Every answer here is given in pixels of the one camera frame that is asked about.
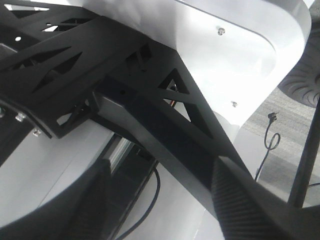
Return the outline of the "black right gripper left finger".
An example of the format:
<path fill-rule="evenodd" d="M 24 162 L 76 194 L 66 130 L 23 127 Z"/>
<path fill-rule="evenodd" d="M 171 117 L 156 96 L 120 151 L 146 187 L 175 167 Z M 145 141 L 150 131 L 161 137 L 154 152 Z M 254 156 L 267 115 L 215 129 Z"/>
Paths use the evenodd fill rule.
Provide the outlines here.
<path fill-rule="evenodd" d="M 100 240 L 109 214 L 110 164 L 98 160 L 70 186 L 0 228 L 2 240 Z"/>

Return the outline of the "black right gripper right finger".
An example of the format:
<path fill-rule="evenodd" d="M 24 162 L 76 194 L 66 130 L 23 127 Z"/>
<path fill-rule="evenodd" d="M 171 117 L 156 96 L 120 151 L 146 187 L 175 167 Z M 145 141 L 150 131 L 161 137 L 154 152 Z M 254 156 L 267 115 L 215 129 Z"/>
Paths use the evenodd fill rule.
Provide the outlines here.
<path fill-rule="evenodd" d="M 227 157 L 213 164 L 211 194 L 226 240 L 318 240 L 320 208 L 289 205 Z"/>

